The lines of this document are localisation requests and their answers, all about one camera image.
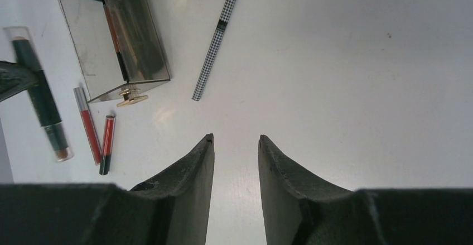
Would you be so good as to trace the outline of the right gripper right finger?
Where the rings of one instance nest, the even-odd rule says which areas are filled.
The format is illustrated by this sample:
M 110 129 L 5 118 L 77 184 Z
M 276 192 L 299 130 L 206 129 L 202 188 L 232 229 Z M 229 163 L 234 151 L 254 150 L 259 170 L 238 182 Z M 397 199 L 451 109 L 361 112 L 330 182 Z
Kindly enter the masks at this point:
M 262 135 L 260 195 L 268 244 L 471 244 L 471 189 L 350 191 Z

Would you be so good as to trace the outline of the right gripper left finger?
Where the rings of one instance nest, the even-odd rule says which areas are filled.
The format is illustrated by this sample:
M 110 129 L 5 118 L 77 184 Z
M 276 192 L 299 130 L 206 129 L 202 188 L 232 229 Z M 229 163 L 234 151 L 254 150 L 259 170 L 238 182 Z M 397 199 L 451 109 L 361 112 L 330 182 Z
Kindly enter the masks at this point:
M 130 190 L 114 184 L 4 184 L 2 244 L 205 244 L 214 136 Z

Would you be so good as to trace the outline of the red lipstick black cap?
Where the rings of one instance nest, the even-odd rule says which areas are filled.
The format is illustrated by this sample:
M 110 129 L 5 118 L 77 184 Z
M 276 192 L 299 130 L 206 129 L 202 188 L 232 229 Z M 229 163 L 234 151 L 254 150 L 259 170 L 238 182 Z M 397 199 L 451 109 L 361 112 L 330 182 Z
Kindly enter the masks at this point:
M 115 129 L 115 115 L 109 114 L 105 117 L 103 133 L 103 154 L 100 162 L 99 174 L 107 175 L 110 170 L 112 158 L 113 138 Z

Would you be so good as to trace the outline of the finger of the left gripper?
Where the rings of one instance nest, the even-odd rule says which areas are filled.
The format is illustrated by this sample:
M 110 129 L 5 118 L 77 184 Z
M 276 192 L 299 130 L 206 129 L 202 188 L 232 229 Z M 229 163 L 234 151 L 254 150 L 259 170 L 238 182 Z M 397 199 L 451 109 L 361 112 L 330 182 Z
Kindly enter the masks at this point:
M 38 78 L 30 68 L 1 61 L 1 102 L 37 84 Z

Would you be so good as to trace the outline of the pink lip gloss tube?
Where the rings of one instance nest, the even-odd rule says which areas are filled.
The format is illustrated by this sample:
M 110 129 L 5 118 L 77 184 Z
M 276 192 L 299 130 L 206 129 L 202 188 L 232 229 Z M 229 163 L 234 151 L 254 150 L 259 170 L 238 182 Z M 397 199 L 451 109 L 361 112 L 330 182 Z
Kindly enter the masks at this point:
M 74 95 L 89 142 L 91 153 L 93 155 L 94 163 L 96 165 L 100 165 L 102 160 L 102 151 L 83 88 L 74 88 Z

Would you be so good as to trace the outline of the clear drawer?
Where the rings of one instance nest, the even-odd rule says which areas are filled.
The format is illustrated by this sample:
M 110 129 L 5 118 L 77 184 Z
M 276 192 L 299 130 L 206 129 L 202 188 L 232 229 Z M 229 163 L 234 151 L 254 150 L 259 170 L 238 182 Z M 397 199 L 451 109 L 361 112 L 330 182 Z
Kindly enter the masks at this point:
M 148 0 L 59 0 L 91 103 L 147 98 L 171 79 Z

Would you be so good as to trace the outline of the grey silver pencil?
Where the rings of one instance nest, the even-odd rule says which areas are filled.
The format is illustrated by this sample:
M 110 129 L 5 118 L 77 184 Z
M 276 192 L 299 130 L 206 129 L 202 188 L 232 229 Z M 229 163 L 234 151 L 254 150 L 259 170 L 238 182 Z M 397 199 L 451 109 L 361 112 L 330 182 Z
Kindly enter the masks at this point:
M 209 49 L 205 56 L 203 66 L 202 66 L 199 78 L 197 80 L 195 90 L 192 95 L 192 100 L 194 101 L 198 102 L 202 97 L 202 94 L 205 89 L 205 85 L 209 78 L 216 56 L 218 54 L 226 27 L 228 25 L 228 22 L 230 20 L 230 17 L 231 17 L 231 14 L 233 12 L 236 2 L 237 0 L 225 0 L 224 2 L 223 9 L 221 11 L 221 14 L 218 20 L 218 24 L 216 25 L 216 29 L 211 39 Z

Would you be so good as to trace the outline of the dark concealer stick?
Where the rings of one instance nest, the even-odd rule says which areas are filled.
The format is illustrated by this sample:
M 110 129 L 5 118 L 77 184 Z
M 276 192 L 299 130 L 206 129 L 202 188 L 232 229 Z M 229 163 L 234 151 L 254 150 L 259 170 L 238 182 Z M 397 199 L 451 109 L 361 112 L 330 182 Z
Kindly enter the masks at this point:
M 28 28 L 5 27 L 3 30 L 12 44 L 17 62 L 31 71 L 37 79 L 36 84 L 30 85 L 27 92 L 39 123 L 54 152 L 55 160 L 63 162 L 72 158 L 74 154 Z

